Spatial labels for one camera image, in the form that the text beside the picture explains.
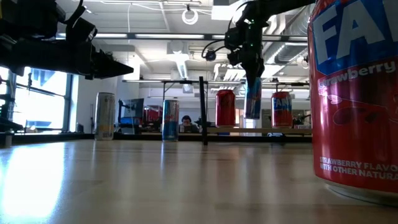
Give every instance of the white ceiling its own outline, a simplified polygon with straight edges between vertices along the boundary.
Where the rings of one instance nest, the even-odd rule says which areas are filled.
[[[213,0],[202,1],[201,6],[192,6],[194,9],[211,10]],[[67,12],[69,17],[76,9],[78,2],[72,0],[57,0],[57,3]],[[101,2],[85,2],[92,14],[85,13],[83,17],[93,23],[98,32],[127,32],[127,10],[128,4],[103,4]],[[160,9],[158,4],[146,4],[145,6],[154,9]],[[185,6],[164,5],[164,9],[184,9]],[[165,11],[165,17],[162,11],[145,9],[139,6],[131,6],[129,10],[130,32],[171,32],[181,34],[224,34],[227,30],[228,21],[214,21],[211,16],[199,13],[198,22],[192,26],[182,21],[183,11]],[[142,56],[142,60],[146,62],[145,66],[141,66],[141,73],[150,76],[151,73],[170,73],[176,69],[175,62],[167,60],[167,42],[168,40],[96,40],[95,44],[104,45],[133,45],[136,51]],[[201,50],[208,41],[191,40],[188,41],[190,60],[187,61],[189,70],[206,70],[213,72],[216,63],[225,62],[228,51],[220,50],[215,62],[206,62],[201,57]],[[127,53],[114,54],[119,61],[127,60]],[[286,67],[284,75],[280,76],[280,81],[285,81],[289,77],[289,82],[308,80],[308,70],[304,70],[301,65],[295,67]]]

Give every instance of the ceiling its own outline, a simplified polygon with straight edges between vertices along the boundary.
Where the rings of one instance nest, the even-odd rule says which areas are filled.
[[[104,32],[135,32],[135,33],[176,33],[176,34],[224,34],[227,30],[229,21],[212,20],[211,9],[213,0],[201,0],[201,6],[192,6],[192,9],[203,10],[198,13],[198,21],[194,25],[188,25],[182,21],[182,12],[186,8],[184,5],[164,4],[142,4],[141,6],[150,7],[147,9],[138,5],[130,4],[104,4],[93,2],[97,0],[85,1],[83,5],[92,13],[85,12],[83,17],[93,23],[99,33]],[[76,0],[57,0],[57,3],[67,12],[69,17],[76,9]],[[287,13],[287,17],[292,17],[292,13]],[[156,74],[170,74],[171,70],[176,70],[176,63],[168,60],[167,43],[169,40],[94,40],[94,44],[103,47],[105,45],[133,45],[136,52],[141,56],[144,63],[141,65],[141,75],[145,78],[155,77]],[[215,62],[206,62],[201,57],[201,51],[209,41],[189,40],[188,51],[190,60],[186,61],[187,69],[213,72],[217,63],[227,62],[227,50],[220,50]],[[114,57],[120,62],[127,62],[130,57],[128,52],[115,52]],[[303,82],[308,80],[308,70],[303,69],[301,60],[293,61],[296,66],[285,67],[282,72],[275,76],[282,82]]]

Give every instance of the blue and silver can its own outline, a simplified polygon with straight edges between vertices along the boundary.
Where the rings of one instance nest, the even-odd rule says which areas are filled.
[[[163,102],[163,141],[178,141],[178,113],[180,103],[177,100]]]
[[[261,90],[261,78],[257,77],[253,86],[249,86],[246,82],[246,96],[244,97],[244,118],[260,119]]]

